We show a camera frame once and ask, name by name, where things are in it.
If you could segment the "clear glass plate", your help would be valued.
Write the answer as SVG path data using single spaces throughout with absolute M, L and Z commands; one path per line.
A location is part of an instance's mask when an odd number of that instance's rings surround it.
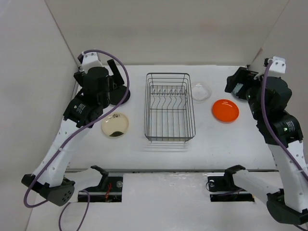
M 191 84 L 190 96 L 195 103 L 204 103 L 211 95 L 212 90 L 206 83 L 195 81 Z

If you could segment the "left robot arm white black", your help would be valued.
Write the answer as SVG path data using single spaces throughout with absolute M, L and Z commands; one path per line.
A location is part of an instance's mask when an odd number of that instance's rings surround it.
M 119 62 L 116 58 L 108 60 L 108 70 L 97 61 L 74 74 L 81 90 L 67 106 L 58 134 L 41 164 L 32 174 L 23 176 L 26 193 L 35 191 L 45 203 L 63 206 L 83 189 L 102 191 L 107 187 L 108 172 L 96 165 L 75 173 L 73 180 L 64 174 L 80 141 L 95 123 L 112 113 L 103 111 L 110 104 L 110 93 L 129 82 L 122 78 L 116 66 Z

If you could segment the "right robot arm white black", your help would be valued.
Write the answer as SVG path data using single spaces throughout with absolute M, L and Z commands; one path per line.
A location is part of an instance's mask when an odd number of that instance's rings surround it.
M 257 73 L 240 67 L 227 78 L 225 92 L 240 86 L 238 98 L 249 104 L 257 128 L 268 145 L 279 171 L 283 187 L 276 188 L 255 178 L 243 166 L 224 171 L 222 183 L 228 191 L 243 189 L 262 201 L 278 223 L 296 227 L 308 221 L 308 170 L 299 150 L 303 134 L 298 120 L 286 111 L 292 91 L 280 77 Z

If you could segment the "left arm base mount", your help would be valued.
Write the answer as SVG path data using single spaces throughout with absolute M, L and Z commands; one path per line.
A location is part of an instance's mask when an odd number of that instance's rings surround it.
M 123 174 L 110 173 L 102 178 L 98 186 L 85 190 L 90 195 L 90 202 L 120 203 L 122 202 Z

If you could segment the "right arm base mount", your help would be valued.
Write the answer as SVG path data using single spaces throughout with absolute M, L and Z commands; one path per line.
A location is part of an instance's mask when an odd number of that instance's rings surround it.
M 205 187 L 211 202 L 255 202 L 252 194 L 232 185 L 222 173 L 207 174 Z

